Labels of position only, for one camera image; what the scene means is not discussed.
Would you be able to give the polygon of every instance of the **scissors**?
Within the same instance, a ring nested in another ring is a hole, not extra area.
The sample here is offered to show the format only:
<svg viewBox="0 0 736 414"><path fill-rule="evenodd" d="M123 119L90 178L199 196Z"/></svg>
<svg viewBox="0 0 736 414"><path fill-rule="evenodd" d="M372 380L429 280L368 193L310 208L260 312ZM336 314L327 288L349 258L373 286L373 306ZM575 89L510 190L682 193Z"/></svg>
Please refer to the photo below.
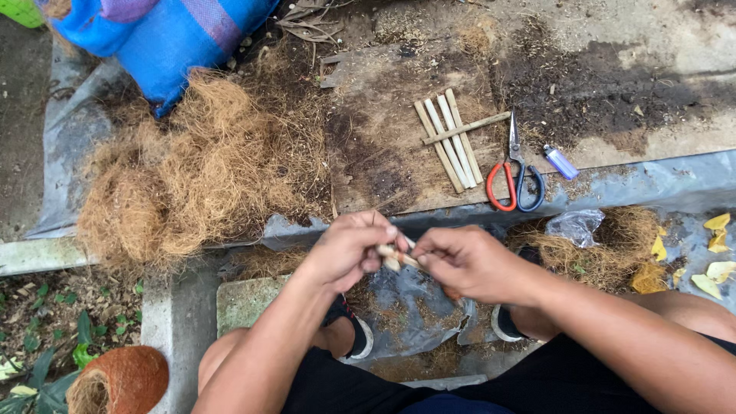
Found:
<svg viewBox="0 0 736 414"><path fill-rule="evenodd" d="M503 164L498 163L493 166L493 169L491 169L491 173L488 174L488 179L486 180L486 193L488 194L488 199L491 201L491 204L501 211L512 211L515 208L518 208L519 211L528 213L536 210L539 205L542 204L542 200L545 199L545 182L542 179L542 176L539 174L539 171L537 171L536 167L531 165L528 166L529 171L534 174L534 178L537 180L537 184L539 186L539 196L537 198L537 201L534 202L531 207L522 207L520 204L521 189L524 185L524 169L526 167L526 164L524 163L524 158L521 156L519 131L516 126L516 114L514 113L513 109L511 111L511 127L509 129L509 159L519 163L519 175L516 177L516 185L514 185L514 178L511 175L511 163L509 161L506 161ZM506 173L506 182L509 185L509 194L511 195L511 204L509 204L508 206L504 206L503 204L501 204L500 201L498 201L493 195L493 178L496 176L496 172L498 172L502 165L503 171Z"/></svg>

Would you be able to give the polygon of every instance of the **white shoe sole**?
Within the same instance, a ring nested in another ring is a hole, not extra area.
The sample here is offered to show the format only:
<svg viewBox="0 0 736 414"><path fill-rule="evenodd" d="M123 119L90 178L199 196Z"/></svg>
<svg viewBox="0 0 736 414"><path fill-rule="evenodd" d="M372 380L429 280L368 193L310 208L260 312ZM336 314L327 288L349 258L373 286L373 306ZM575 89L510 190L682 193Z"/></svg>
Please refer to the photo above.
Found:
<svg viewBox="0 0 736 414"><path fill-rule="evenodd" d="M498 326L498 313L500 312L500 310L501 305L496 305L493 307L493 313L491 314L491 328L493 328L493 333L506 342L516 342L524 339L523 337L510 337L501 330L501 328Z"/></svg>
<svg viewBox="0 0 736 414"><path fill-rule="evenodd" d="M370 354L370 351L373 349L373 333L370 330L370 326L368 326L367 323L365 323L362 319L359 317L355 317L358 320L358 323L361 325L361 328L363 328L363 333L366 335L366 347L363 348L363 351L358 355L352 355L351 359L363 359Z"/></svg>

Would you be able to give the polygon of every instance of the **person's left hand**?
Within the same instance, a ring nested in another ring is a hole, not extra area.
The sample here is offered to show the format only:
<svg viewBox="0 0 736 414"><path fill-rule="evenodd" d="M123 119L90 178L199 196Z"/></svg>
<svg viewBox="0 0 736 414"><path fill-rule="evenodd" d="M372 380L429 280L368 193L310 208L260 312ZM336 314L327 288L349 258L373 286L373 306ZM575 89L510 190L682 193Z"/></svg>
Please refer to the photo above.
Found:
<svg viewBox="0 0 736 414"><path fill-rule="evenodd" d="M374 246L389 243L408 250L406 239L381 213L370 210L342 215L323 233L294 275L324 284L334 293L346 292L364 272L381 267Z"/></svg>

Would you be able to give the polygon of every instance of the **purple lighter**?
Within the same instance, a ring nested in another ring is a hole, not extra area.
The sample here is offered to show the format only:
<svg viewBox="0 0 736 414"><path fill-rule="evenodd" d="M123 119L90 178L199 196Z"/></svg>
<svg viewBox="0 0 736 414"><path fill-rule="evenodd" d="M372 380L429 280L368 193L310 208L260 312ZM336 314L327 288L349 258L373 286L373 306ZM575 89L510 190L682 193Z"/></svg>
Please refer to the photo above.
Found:
<svg viewBox="0 0 736 414"><path fill-rule="evenodd" d="M547 161L550 161L550 164L554 165L554 167L557 168L557 171L559 171L563 177L567 178L568 180L572 180L573 178L578 176L578 174L580 173L578 169L570 164L567 158L565 158L562 152L560 152L557 148L545 144L544 150L545 155L547 156Z"/></svg>

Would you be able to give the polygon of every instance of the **blue woven sack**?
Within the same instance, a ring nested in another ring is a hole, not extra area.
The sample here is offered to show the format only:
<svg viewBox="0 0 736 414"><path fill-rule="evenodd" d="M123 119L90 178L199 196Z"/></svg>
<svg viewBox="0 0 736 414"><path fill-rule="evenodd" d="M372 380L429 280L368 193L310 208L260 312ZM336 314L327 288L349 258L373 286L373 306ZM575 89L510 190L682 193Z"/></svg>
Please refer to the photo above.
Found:
<svg viewBox="0 0 736 414"><path fill-rule="evenodd" d="M162 116L181 97L190 68L224 63L276 4L277 0L72 0L71 12L52 19L52 24L90 53L116 56L156 116Z"/></svg>

